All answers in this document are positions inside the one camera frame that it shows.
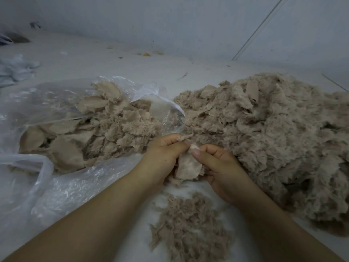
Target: transparent plastic bag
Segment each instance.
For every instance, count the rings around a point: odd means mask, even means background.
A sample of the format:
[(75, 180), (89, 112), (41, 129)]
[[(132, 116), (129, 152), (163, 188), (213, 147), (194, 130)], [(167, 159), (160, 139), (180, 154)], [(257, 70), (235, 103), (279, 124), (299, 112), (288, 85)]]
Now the transparent plastic bag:
[[(101, 80), (115, 82), (132, 102), (151, 97), (154, 102), (150, 111), (161, 120), (163, 134), (183, 129), (184, 112), (167, 99), (165, 88), (135, 84), (120, 76), (98, 77), (93, 82)], [(3, 171), (0, 175), (7, 179), (0, 183), (0, 191), (4, 191), (0, 202), (0, 250), (9, 242), (14, 242), (18, 248), (126, 174), (139, 161), (137, 155), (110, 159), (94, 167), (55, 177), (50, 182), (53, 165), (48, 158), (18, 154), (20, 137), (28, 126), (84, 117), (75, 106), (82, 96), (96, 94), (90, 83), (90, 79), (49, 82), (21, 88), (2, 97), (0, 164)], [(39, 172), (39, 175), (30, 178), (26, 178), (27, 174), (23, 172), (13, 175), (5, 165)], [(29, 224), (35, 224), (35, 229), (28, 228)]]

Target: white floor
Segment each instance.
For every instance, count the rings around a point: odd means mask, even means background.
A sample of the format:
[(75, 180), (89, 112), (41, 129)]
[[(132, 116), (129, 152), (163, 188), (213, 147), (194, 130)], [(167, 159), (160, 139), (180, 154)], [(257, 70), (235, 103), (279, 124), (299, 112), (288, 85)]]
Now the white floor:
[[(72, 35), (61, 35), (44, 31), (25, 33), (32, 42), (0, 47), (0, 57), (12, 57), (21, 53), (25, 59), (40, 61), (36, 78), (20, 82), (16, 86), (3, 88), (1, 97), (19, 87), (34, 86), (47, 81), (59, 81), (75, 78), (94, 78), (96, 76), (123, 76), (134, 82), (155, 82), (165, 86), (170, 98), (184, 90), (200, 89), (207, 84), (218, 85), (224, 80), (234, 81), (259, 72), (282, 72), (295, 76), (305, 82), (318, 85), (328, 92), (343, 91), (320, 73), (302, 70), (285, 70), (264, 65), (252, 65), (234, 61), (206, 61), (156, 55), (151, 48), (141, 49), (112, 42)], [(137, 55), (149, 53), (151, 57)], [(205, 191), (215, 202), (221, 204), (206, 183), (190, 184), (184, 190)], [(237, 210), (231, 208), (225, 220), (234, 228), (238, 240), (232, 251), (235, 261), (259, 261), (259, 255), (247, 231), (246, 225)], [(145, 207), (140, 213), (133, 230), (125, 240), (115, 261), (165, 261), (165, 251), (158, 247), (153, 253), (148, 248), (150, 232), (148, 223), (156, 217)], [(303, 221), (298, 221), (307, 231), (349, 261), (348, 239), (334, 237), (322, 231), (314, 231)]]

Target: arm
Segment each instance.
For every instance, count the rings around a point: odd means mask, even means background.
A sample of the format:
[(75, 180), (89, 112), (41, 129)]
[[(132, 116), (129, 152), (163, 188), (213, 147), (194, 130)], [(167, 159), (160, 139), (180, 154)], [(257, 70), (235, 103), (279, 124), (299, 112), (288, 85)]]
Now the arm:
[(265, 195), (233, 154), (216, 145), (203, 145), (193, 155), (210, 168), (207, 181), (213, 190), (245, 216), (265, 261), (344, 261)]
[(178, 134), (154, 139), (139, 164), (7, 257), (12, 261), (111, 261), (140, 205), (189, 148)]

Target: person's left hand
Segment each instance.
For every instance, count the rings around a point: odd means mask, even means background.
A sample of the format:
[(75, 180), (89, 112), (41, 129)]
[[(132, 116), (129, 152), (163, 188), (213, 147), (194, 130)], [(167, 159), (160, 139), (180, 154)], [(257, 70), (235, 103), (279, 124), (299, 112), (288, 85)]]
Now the person's left hand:
[(153, 185), (153, 192), (158, 191), (165, 178), (175, 167), (177, 158), (190, 147), (189, 141), (178, 141), (181, 135), (170, 134), (154, 138), (148, 146), (142, 160), (134, 168)]

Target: fingernail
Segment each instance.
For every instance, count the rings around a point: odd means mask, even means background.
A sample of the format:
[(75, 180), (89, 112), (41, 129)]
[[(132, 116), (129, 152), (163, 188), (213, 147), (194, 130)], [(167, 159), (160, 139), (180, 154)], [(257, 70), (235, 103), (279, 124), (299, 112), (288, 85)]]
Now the fingernail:
[(194, 154), (194, 155), (196, 155), (196, 156), (199, 156), (200, 153), (201, 153), (201, 151), (200, 151), (199, 149), (194, 149), (194, 150), (192, 151), (192, 154)]

